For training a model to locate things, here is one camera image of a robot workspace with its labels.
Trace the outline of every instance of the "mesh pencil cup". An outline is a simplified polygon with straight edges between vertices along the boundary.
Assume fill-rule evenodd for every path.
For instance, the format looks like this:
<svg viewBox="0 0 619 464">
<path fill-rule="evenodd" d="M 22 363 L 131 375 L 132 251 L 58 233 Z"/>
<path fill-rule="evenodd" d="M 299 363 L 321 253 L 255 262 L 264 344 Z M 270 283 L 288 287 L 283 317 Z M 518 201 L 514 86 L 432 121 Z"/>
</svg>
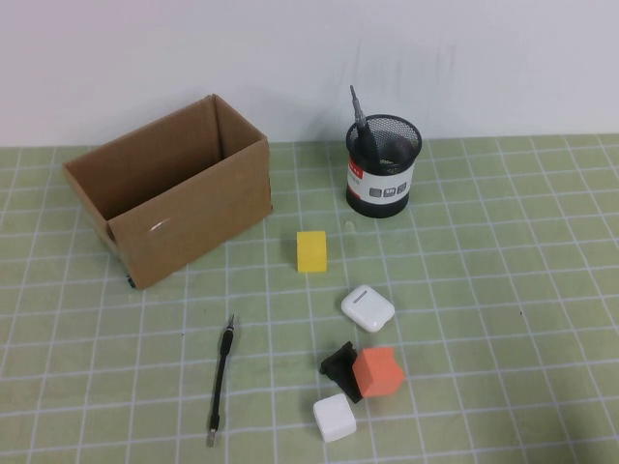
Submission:
<svg viewBox="0 0 619 464">
<path fill-rule="evenodd" d="M 422 149 L 422 136 L 398 116 L 367 117 L 376 140 L 378 159 L 368 159 L 360 149 L 357 126 L 346 134 L 348 185 L 346 200 L 357 213 L 369 218 L 389 218 L 408 203 L 415 158 Z"/>
</svg>

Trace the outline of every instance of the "white block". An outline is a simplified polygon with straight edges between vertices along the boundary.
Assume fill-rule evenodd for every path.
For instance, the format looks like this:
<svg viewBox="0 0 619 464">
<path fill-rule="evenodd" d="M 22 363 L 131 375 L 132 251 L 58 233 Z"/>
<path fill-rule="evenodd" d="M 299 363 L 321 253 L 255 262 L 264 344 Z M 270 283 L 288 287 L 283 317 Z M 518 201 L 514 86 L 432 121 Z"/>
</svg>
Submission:
<svg viewBox="0 0 619 464">
<path fill-rule="evenodd" d="M 357 421 L 344 393 L 316 401 L 313 404 L 313 416 L 318 422 L 322 439 L 327 443 L 357 430 Z"/>
<path fill-rule="evenodd" d="M 355 288 L 341 302 L 341 310 L 368 332 L 380 331 L 394 317 L 396 309 L 376 290 L 367 285 Z"/>
</svg>

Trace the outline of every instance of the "screwdriver tip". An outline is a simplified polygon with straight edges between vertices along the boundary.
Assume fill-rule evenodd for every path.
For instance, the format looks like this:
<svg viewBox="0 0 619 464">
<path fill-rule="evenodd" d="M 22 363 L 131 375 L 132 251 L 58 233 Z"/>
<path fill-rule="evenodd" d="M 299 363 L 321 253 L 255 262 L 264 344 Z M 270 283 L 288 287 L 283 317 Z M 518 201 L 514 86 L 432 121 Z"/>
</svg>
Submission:
<svg viewBox="0 0 619 464">
<path fill-rule="evenodd" d="M 209 435 L 206 438 L 206 444 L 209 448 L 212 448 L 215 445 L 215 430 L 209 431 Z"/>
</svg>

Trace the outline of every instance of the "black screwdriver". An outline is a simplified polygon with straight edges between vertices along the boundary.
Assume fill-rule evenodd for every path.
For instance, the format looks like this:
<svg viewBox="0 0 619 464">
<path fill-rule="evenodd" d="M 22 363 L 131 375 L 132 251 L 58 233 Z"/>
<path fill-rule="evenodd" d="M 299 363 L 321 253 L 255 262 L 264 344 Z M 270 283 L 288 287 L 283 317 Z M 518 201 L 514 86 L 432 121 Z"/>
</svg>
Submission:
<svg viewBox="0 0 619 464">
<path fill-rule="evenodd" d="M 220 398 L 221 384 L 223 383 L 223 370 L 225 369 L 225 359 L 230 353 L 232 346 L 232 338 L 234 337 L 234 314 L 230 316 L 228 326 L 225 328 L 223 337 L 221 338 L 220 346 L 220 365 L 217 369 L 217 380 L 215 382 L 215 391 L 213 392 L 213 406 L 211 408 L 211 418 L 209 419 L 209 435 L 207 445 L 213 447 L 215 445 L 215 435 L 220 428 Z"/>
<path fill-rule="evenodd" d="M 352 105 L 355 108 L 355 124 L 357 126 L 356 145 L 359 155 L 365 158 L 369 164 L 378 168 L 380 166 L 380 157 L 378 155 L 376 139 L 369 129 L 368 120 L 361 109 L 359 100 L 357 100 L 357 94 L 355 94 L 355 88 L 352 85 L 350 86 L 350 93 L 352 94 Z"/>
</svg>

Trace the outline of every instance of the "orange block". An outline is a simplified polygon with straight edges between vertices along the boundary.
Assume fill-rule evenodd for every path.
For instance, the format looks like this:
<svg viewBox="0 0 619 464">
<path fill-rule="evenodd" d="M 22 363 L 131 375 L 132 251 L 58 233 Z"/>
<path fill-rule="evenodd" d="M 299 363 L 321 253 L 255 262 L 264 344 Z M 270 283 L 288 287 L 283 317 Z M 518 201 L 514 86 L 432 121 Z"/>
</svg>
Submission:
<svg viewBox="0 0 619 464">
<path fill-rule="evenodd" d="M 364 398 L 393 394 L 406 378 L 391 346 L 365 349 L 352 364 L 352 370 Z"/>
</svg>

